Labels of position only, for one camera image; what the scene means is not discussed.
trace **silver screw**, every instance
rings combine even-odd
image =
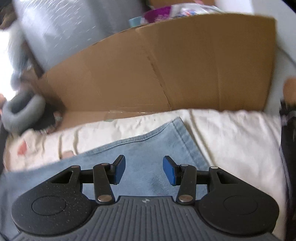
[[[103,195],[98,196],[98,200],[100,202],[109,202],[112,200],[112,197],[110,195],[103,194]]]
[[[185,195],[179,196],[179,200],[181,202],[191,202],[193,200],[193,197],[190,196],[190,195],[185,194]]]

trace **gray neck pillow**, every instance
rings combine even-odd
[[[32,127],[43,115],[45,99],[24,91],[7,101],[2,108],[2,123],[8,132],[22,134]]]

